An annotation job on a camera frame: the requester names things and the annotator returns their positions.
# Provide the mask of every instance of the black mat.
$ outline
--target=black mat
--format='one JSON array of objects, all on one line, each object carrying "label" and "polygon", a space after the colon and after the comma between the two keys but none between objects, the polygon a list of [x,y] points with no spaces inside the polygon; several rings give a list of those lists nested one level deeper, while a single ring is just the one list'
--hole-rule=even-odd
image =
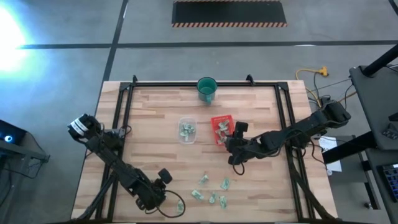
[{"label": "black mat", "polygon": [[279,1],[175,1],[172,27],[286,27]]}]

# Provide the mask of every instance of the wooden tabletop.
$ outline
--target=wooden tabletop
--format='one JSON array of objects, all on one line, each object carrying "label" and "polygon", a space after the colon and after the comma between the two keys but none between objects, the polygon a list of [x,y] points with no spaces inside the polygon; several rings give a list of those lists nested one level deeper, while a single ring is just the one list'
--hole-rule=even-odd
[{"label": "wooden tabletop", "polygon": [[[299,121],[311,114],[303,81],[287,81],[294,108]],[[110,128],[113,121],[120,82],[104,82],[98,103],[96,118]],[[124,105],[119,125],[123,119]],[[284,101],[285,117],[287,108]],[[297,221],[292,187],[285,149],[278,157],[252,159],[245,163],[246,172],[239,176],[228,164],[229,153],[223,146],[216,146],[210,119],[214,116],[231,114],[234,121],[249,123],[245,137],[252,137],[266,131],[280,130],[274,89],[271,87],[219,87],[215,100],[207,106],[198,99],[196,88],[192,87],[144,87],[134,88],[129,125],[132,132],[126,137],[123,161],[142,169],[152,180],[158,178],[162,168],[169,170],[173,181],[168,190],[176,191],[187,204],[184,216],[176,219],[163,217],[159,212],[146,215],[139,210],[132,198],[121,186],[118,188],[115,222],[274,222]],[[195,118],[197,138],[194,144],[180,144],[178,121],[182,117]],[[307,149],[304,157],[310,188],[320,203],[336,217],[336,208],[323,164],[311,157]],[[319,150],[315,156],[322,159]],[[98,193],[103,175],[104,163],[94,154],[83,166],[76,195],[72,218],[83,213]],[[207,174],[209,181],[199,185],[198,181]],[[225,177],[231,181],[228,190],[220,185]],[[205,199],[196,201],[191,196],[197,189]],[[227,209],[220,202],[208,202],[212,192],[224,195]],[[300,192],[305,217],[308,216],[303,193]],[[176,215],[177,197],[167,194],[161,209]],[[108,206],[104,207],[106,215]]]}]

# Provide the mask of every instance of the red box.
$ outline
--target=red box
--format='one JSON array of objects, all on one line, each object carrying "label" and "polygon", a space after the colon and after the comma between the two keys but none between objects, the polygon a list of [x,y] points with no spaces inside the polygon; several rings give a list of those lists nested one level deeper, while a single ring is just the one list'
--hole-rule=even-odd
[{"label": "red box", "polygon": [[216,133],[217,130],[219,130],[218,124],[221,122],[224,122],[226,120],[229,120],[228,123],[228,132],[229,134],[232,134],[234,132],[234,121],[232,120],[232,115],[223,115],[223,116],[217,116],[214,118],[211,118],[211,127],[213,128],[213,134],[214,134],[214,139],[216,140],[216,145],[218,146],[224,146],[224,143],[218,144],[217,140],[220,140],[220,137]]}]

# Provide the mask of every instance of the small green object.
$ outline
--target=small green object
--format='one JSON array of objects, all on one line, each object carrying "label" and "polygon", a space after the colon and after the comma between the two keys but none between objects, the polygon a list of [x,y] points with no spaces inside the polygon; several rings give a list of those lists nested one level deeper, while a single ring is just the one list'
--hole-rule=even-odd
[{"label": "small green object", "polygon": [[222,209],[226,209],[226,197],[220,196],[220,205]]},{"label": "small green object", "polygon": [[210,197],[210,199],[209,199],[209,202],[210,202],[210,203],[215,203],[215,202],[216,202],[216,197],[217,197],[216,192],[213,192],[213,193],[211,194],[211,197]]},{"label": "small green object", "polygon": [[197,191],[197,190],[193,190],[192,191],[192,196],[194,197],[194,198],[196,198],[198,201],[201,201],[201,200],[203,200],[204,198],[205,198],[205,196],[203,196],[201,193],[199,193],[199,191]]},{"label": "small green object", "polygon": [[223,181],[223,183],[220,186],[224,190],[228,190],[229,188],[229,179],[226,177]]},{"label": "small green object", "polygon": [[206,183],[208,180],[209,180],[209,177],[208,177],[207,175],[204,175],[204,176],[200,179],[199,184],[200,184],[200,185],[203,185],[203,184]]},{"label": "small green object", "polygon": [[178,200],[177,203],[177,213],[181,214],[184,211],[184,204],[182,203],[181,200]]},{"label": "small green object", "polygon": [[199,99],[210,105],[214,100],[217,90],[217,82],[214,78],[204,77],[199,79],[197,83]]}]

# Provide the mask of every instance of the black metal frame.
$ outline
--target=black metal frame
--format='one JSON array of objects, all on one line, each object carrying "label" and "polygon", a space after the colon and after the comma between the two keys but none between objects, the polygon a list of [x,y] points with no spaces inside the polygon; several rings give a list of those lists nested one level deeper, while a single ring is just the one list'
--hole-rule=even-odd
[{"label": "black metal frame", "polygon": [[[113,118],[113,125],[112,128],[116,129],[118,128],[118,121],[119,121],[119,114],[121,111],[121,106],[122,106],[122,100],[123,100],[123,94],[125,91],[128,91],[128,96],[127,96],[127,102],[126,102],[126,109],[124,112],[124,118],[123,118],[123,127],[127,127],[128,121],[129,121],[129,112],[130,112],[130,107],[131,107],[131,101],[132,101],[132,92],[135,87],[157,87],[157,86],[191,86],[195,87],[197,85],[196,82],[138,82],[136,76],[133,76],[133,81],[130,83],[122,82],[119,87],[119,94],[118,94],[118,100],[116,103],[116,108],[115,108],[115,114]],[[282,98],[280,92],[283,91],[287,103],[287,110],[289,112],[289,119],[290,123],[295,123],[295,118],[294,118],[294,112],[293,112],[293,106],[292,106],[292,101],[290,99],[290,93],[289,93],[289,87],[287,82],[254,82],[253,78],[251,75],[248,75],[245,81],[241,82],[217,82],[218,86],[261,86],[261,87],[273,87],[275,90],[275,97],[277,101],[277,107],[278,107],[278,113],[279,113],[279,118],[280,118],[280,125],[281,128],[286,128],[286,120],[284,116],[284,108],[282,105]],[[290,170],[291,164],[293,164],[293,148],[287,142],[285,144],[285,150],[286,150],[286,157],[288,161],[288,166]],[[119,156],[119,158],[123,158],[123,148],[115,152]],[[300,175],[303,178],[303,181],[308,185],[308,179],[307,179],[307,173],[305,171],[305,165],[304,165],[304,160],[303,157],[300,153],[297,153],[297,160],[298,160],[298,166],[299,166],[299,172]],[[109,167],[105,166],[104,168],[104,173],[103,173],[103,179],[101,183],[101,188],[106,184],[107,179],[109,178]],[[290,180],[292,184],[292,191],[293,191],[293,198],[295,202],[295,209],[297,213],[297,219],[298,221],[306,219],[303,217],[303,210],[302,210],[302,205],[301,205],[301,200],[300,200],[300,195],[299,195],[299,189],[297,187],[296,181],[292,178],[290,175]],[[109,201],[109,207],[108,207],[108,214],[106,218],[103,218],[103,208],[104,208],[104,201],[103,198],[100,200],[100,203],[98,204],[96,208],[96,215],[95,219],[91,220],[92,222],[95,222],[96,220],[100,221],[103,220],[104,222],[112,222],[113,221],[113,214],[114,214],[114,208],[115,208],[115,203],[116,203],[116,195],[118,191],[118,179],[116,179],[113,183],[112,186],[112,191],[111,191],[111,196],[110,196],[110,201]],[[307,203],[307,208],[308,208],[308,215],[309,219],[315,219],[315,212],[313,209],[313,206],[311,205],[309,199],[305,196],[306,203]]]}]

